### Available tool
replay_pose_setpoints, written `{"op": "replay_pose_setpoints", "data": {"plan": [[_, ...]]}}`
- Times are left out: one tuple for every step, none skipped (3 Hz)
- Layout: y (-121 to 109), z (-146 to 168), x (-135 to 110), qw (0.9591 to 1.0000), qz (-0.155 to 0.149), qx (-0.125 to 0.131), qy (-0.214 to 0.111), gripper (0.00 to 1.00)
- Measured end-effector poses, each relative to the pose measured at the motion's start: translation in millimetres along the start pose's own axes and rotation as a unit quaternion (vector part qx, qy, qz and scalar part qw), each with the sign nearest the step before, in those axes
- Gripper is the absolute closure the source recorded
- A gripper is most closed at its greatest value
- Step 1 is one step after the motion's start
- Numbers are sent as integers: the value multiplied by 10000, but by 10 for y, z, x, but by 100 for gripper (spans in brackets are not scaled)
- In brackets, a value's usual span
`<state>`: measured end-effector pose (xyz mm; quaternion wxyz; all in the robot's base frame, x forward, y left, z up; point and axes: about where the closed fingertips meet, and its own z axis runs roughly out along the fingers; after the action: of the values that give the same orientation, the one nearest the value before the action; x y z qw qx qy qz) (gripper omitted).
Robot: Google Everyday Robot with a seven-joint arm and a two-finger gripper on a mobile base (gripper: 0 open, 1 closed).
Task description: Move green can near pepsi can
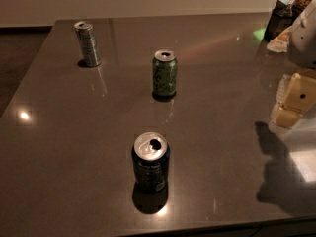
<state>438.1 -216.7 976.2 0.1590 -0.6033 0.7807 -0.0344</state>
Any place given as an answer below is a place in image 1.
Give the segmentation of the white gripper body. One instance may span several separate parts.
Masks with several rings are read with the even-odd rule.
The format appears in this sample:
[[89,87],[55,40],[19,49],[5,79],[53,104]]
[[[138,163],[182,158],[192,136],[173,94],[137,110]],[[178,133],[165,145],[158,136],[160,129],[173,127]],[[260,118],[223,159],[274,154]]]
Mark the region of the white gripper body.
[[316,68],[316,0],[292,24],[287,53],[298,66]]

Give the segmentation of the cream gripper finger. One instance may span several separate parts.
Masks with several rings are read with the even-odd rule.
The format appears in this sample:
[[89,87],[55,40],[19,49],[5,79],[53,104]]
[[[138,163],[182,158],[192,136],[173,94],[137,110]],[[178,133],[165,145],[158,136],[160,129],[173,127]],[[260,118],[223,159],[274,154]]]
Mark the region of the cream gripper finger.
[[290,75],[285,96],[276,101],[272,110],[272,123],[292,128],[316,103],[316,72],[297,72]]
[[284,74],[281,80],[279,81],[278,88],[276,91],[276,100],[278,102],[281,102],[283,97],[285,96],[290,79],[291,79],[290,75]]

